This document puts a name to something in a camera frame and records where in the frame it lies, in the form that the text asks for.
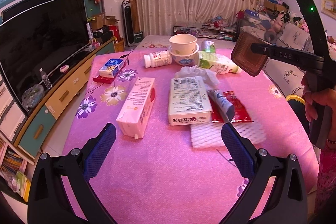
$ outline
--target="white plastic drawer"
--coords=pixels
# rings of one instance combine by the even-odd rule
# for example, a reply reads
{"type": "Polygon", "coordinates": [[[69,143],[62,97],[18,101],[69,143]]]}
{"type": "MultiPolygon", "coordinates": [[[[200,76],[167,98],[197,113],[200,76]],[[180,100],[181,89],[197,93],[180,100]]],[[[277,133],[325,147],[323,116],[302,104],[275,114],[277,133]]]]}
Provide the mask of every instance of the white plastic drawer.
{"type": "Polygon", "coordinates": [[[5,86],[5,83],[3,83],[0,86],[0,118],[2,118],[2,115],[6,109],[6,107],[9,106],[11,101],[13,100],[13,97],[9,93],[9,90],[5,86]]]}
{"type": "Polygon", "coordinates": [[[24,113],[21,111],[19,106],[14,103],[3,118],[0,124],[0,130],[7,136],[9,140],[12,140],[15,131],[20,126],[24,118],[24,113]]]}

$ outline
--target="tv screen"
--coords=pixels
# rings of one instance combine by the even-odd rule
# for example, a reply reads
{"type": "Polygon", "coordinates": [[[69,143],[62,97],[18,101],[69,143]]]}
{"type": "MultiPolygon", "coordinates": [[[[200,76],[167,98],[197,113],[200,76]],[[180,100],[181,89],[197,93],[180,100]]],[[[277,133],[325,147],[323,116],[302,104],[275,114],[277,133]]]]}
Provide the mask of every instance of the tv screen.
{"type": "Polygon", "coordinates": [[[2,22],[5,22],[12,17],[22,13],[25,10],[33,8],[42,3],[48,2],[51,0],[22,0],[18,3],[13,4],[11,7],[2,11],[2,22]]]}
{"type": "Polygon", "coordinates": [[[86,23],[84,0],[52,0],[0,25],[0,63],[19,101],[40,68],[50,74],[88,44],[86,23]]]}

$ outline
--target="pink lace clothing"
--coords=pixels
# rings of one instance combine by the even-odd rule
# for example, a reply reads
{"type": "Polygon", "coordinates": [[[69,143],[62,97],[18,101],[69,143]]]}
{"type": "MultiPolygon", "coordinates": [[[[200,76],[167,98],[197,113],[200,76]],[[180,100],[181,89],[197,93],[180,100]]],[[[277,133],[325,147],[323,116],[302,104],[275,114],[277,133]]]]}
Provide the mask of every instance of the pink lace clothing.
{"type": "Polygon", "coordinates": [[[325,205],[332,192],[336,189],[336,150],[327,145],[321,151],[320,171],[318,174],[315,214],[325,205]]]}

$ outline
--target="blue gripper pad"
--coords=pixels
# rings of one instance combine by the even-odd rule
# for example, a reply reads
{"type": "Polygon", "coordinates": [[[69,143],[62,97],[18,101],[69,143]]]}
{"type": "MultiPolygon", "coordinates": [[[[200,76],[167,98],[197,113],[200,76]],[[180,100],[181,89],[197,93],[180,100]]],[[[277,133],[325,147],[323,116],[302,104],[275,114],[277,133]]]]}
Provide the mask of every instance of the blue gripper pad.
{"type": "Polygon", "coordinates": [[[98,135],[99,140],[84,163],[83,176],[87,182],[89,182],[90,178],[94,178],[98,174],[100,167],[116,140],[116,134],[116,127],[110,124],[98,135]]]}
{"type": "Polygon", "coordinates": [[[222,140],[241,176],[251,180],[255,174],[256,148],[248,139],[242,138],[230,123],[222,127],[222,140]]]}

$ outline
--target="green box on floor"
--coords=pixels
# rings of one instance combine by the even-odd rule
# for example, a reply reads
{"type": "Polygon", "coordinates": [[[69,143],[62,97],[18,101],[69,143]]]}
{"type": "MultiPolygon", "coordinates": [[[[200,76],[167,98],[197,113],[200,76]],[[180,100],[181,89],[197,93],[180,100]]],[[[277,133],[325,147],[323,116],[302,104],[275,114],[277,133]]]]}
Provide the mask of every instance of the green box on floor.
{"type": "Polygon", "coordinates": [[[134,43],[139,43],[143,40],[143,31],[137,32],[133,36],[134,36],[134,43]]]}

